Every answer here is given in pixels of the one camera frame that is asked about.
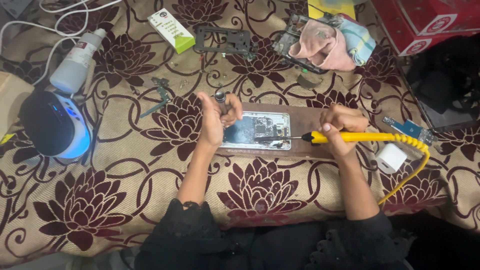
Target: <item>wooden board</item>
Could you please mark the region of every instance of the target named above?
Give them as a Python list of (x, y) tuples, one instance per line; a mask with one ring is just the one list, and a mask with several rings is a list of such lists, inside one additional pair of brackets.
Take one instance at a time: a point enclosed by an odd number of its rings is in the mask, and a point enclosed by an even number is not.
[[(286, 112), (290, 115), (290, 132), (292, 136), (301, 136), (317, 130), (320, 126), (320, 113), (325, 109), (294, 107), (243, 102), (244, 111)], [(303, 140), (291, 140), (290, 150), (254, 150), (241, 148), (219, 148), (217, 154), (255, 156), (267, 158), (289, 158), (295, 160), (333, 159), (322, 147), (312, 146)]]

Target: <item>yellow paper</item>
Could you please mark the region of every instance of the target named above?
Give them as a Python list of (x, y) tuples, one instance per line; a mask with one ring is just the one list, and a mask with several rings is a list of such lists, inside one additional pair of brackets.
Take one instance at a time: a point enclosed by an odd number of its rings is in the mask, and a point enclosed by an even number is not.
[[(352, 17), (352, 19), (356, 20), (357, 18), (355, 17), (355, 9), (353, 8), (353, 5), (338, 5), (337, 8), (331, 8), (331, 7), (325, 7), (322, 4), (321, 0), (308, 0), (308, 3), (312, 6), (315, 6), (325, 12), (331, 13), (331, 14), (337, 14), (337, 13), (345, 13), (346, 15)], [(321, 12), (318, 9), (315, 9), (312, 6), (308, 6), (308, 16), (313, 19), (318, 19), (324, 16), (323, 12)]]
[(5, 136), (3, 136), (3, 138), (0, 141), (0, 145), (8, 142), (8, 140), (10, 140), (13, 137), (13, 135), (14, 134), (5, 134)]

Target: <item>black cloth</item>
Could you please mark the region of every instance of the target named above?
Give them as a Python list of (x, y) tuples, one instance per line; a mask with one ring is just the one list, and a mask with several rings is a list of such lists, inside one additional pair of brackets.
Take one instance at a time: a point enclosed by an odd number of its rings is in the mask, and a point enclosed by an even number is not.
[(136, 270), (406, 270), (414, 237), (380, 212), (363, 221), (221, 231), (207, 202), (171, 201), (141, 246)]

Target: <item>floral bedspread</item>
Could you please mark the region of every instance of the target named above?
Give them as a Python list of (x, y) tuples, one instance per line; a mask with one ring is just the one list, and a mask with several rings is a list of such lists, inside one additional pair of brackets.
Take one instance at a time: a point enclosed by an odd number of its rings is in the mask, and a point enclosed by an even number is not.
[[(93, 0), (89, 8), (107, 0)], [(65, 3), (51, 4), (58, 9)], [(188, 31), (200, 25), (249, 30), (258, 43), (256, 58), (178, 55), (149, 25), (147, 17), (167, 8)], [(326, 108), (332, 102), (359, 108), (369, 131), (393, 132), (384, 116), (426, 126), (395, 68), (393, 52), (372, 9), (357, 7), (378, 45), (366, 66), (355, 71), (307, 74), (323, 82), (306, 90), (300, 70), (270, 51), (294, 12), (307, 13), (305, 0), (125, 0), (90, 14), (88, 31), (108, 31), (90, 64), (83, 90), (74, 99), (93, 130), (86, 163), (40, 155), (22, 127), (0, 146), (0, 265), (7, 267), (44, 254), (94, 256), (139, 245), (164, 215), (185, 175), (202, 121), (195, 92), (235, 93), (242, 101)], [(32, 9), (23, 19), (53, 27), (59, 15)], [(67, 17), (59, 29), (75, 32), (85, 15)], [(27, 82), (49, 74), (72, 48), (64, 41), (46, 67), (55, 33), (26, 26), (4, 51), (0, 68)], [(218, 37), (206, 44), (217, 46)], [(169, 80), (173, 102), (144, 118), (159, 102), (151, 77)], [(37, 88), (45, 88), (43, 80)], [(479, 126), (442, 134), (444, 153), (432, 148), (426, 169), (387, 203), (388, 215), (423, 209), (469, 230), (480, 221)], [(383, 143), (361, 143), (358, 156), (380, 199), (418, 166), (409, 152), (400, 171), (387, 175), (374, 161)], [(206, 200), (223, 228), (282, 225), (342, 215), (338, 168), (333, 160), (298, 161), (217, 155), (212, 160)]]

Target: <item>white power adapter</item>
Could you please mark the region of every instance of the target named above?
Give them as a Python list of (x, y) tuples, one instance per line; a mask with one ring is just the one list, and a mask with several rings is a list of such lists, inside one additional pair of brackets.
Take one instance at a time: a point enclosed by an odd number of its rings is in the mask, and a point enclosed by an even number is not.
[(407, 154), (396, 145), (390, 143), (378, 151), (375, 159), (377, 160), (377, 166), (380, 170), (384, 173), (393, 174), (398, 171), (405, 162)]

